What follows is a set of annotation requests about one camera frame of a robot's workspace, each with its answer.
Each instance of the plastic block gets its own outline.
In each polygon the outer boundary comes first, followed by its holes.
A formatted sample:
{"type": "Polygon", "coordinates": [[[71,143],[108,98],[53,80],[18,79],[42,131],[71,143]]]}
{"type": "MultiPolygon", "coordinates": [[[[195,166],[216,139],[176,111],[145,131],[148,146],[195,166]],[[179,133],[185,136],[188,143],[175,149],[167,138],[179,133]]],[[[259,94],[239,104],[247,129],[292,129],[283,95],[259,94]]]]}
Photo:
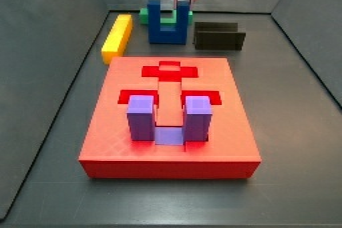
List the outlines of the plastic block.
{"type": "MultiPolygon", "coordinates": [[[[148,10],[147,8],[141,8],[139,12],[139,20],[140,24],[147,25],[148,24],[148,10]]],[[[192,11],[188,11],[188,25],[191,25],[193,22],[193,13],[192,11]]],[[[176,10],[172,10],[171,17],[161,17],[160,18],[160,24],[161,25],[175,25],[176,24],[176,10]]]]}
{"type": "Polygon", "coordinates": [[[187,96],[184,108],[183,134],[187,142],[207,141],[208,127],[212,116],[207,96],[187,96]]]}
{"type": "Polygon", "coordinates": [[[183,145],[181,127],[156,127],[155,128],[155,144],[156,145],[183,145]]]}
{"type": "Polygon", "coordinates": [[[185,1],[177,2],[175,26],[160,25],[160,1],[149,0],[148,9],[148,41],[151,44],[185,44],[189,5],[185,1]]]}
{"type": "Polygon", "coordinates": [[[109,64],[113,57],[123,56],[132,32],[132,16],[119,15],[101,48],[104,64],[109,64]]]}
{"type": "Polygon", "coordinates": [[[132,141],[153,141],[153,97],[131,96],[127,119],[132,141]]]}
{"type": "Polygon", "coordinates": [[[180,83],[159,82],[159,105],[156,109],[157,127],[181,127],[183,109],[180,99],[180,83]]]}
{"type": "Polygon", "coordinates": [[[123,57],[112,60],[79,155],[89,177],[244,179],[252,175],[260,161],[225,58],[123,57]],[[157,80],[141,77],[141,67],[159,66],[160,61],[197,68],[199,77],[183,79],[181,89],[219,90],[221,105],[211,106],[207,142],[164,146],[153,141],[131,140],[127,105],[116,104],[116,100],[127,85],[129,89],[136,85],[139,89],[145,86],[157,90],[157,80]]]}
{"type": "Polygon", "coordinates": [[[244,37],[246,33],[238,32],[238,23],[195,23],[195,49],[240,51],[244,37]]]}

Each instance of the red platform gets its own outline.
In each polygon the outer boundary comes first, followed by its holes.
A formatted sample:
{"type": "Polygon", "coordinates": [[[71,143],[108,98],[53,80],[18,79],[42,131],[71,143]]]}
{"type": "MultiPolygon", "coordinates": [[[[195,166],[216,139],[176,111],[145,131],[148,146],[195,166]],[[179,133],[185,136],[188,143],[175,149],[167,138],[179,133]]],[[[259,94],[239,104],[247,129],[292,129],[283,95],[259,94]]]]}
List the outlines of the red platform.
{"type": "Polygon", "coordinates": [[[92,178],[248,178],[260,164],[260,156],[225,58],[113,59],[79,161],[92,178]],[[153,95],[156,112],[161,99],[168,99],[157,95],[160,76],[155,76],[157,72],[151,67],[160,67],[161,74],[189,71],[180,76],[180,82],[179,76],[171,79],[171,83],[180,83],[180,101],[184,95],[191,95],[191,91],[193,95],[209,96],[212,118],[207,142],[164,146],[155,145],[152,141],[131,141],[127,94],[153,95]],[[151,76],[145,75],[148,69],[153,73],[151,76]]]}

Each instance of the gray floor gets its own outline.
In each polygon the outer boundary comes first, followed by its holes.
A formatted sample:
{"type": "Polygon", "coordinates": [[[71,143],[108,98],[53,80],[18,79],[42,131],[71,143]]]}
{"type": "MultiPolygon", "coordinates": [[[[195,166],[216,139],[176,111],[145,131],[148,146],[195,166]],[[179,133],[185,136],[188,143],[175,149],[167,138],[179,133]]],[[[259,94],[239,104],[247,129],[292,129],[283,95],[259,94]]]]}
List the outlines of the gray floor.
{"type": "Polygon", "coordinates": [[[200,14],[236,21],[242,52],[148,45],[136,21],[128,56],[227,55],[263,163],[247,181],[89,180],[76,161],[107,67],[87,57],[12,211],[2,224],[342,224],[342,116],[267,15],[200,14]]]}

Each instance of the yellow block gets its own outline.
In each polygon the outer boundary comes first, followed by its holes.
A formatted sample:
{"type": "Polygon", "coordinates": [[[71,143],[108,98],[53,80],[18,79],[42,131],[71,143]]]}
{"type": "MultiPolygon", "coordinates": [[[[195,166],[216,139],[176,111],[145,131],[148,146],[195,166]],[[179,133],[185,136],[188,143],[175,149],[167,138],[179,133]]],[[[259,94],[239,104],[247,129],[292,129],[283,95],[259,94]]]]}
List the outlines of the yellow block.
{"type": "Polygon", "coordinates": [[[103,62],[109,64],[113,57],[123,56],[131,36],[133,21],[131,15],[119,15],[101,47],[103,62]]]}

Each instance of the purple pillar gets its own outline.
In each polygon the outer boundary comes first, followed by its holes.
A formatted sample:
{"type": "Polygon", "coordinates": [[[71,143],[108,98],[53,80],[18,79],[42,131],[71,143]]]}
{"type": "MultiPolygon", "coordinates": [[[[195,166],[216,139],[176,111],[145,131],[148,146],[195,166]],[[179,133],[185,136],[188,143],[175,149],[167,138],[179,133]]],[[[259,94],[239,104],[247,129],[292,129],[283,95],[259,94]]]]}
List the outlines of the purple pillar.
{"type": "Polygon", "coordinates": [[[132,141],[155,140],[153,96],[131,96],[127,119],[132,141]]]}
{"type": "Polygon", "coordinates": [[[209,98],[207,96],[187,96],[183,126],[184,141],[207,141],[211,116],[209,98]]]}

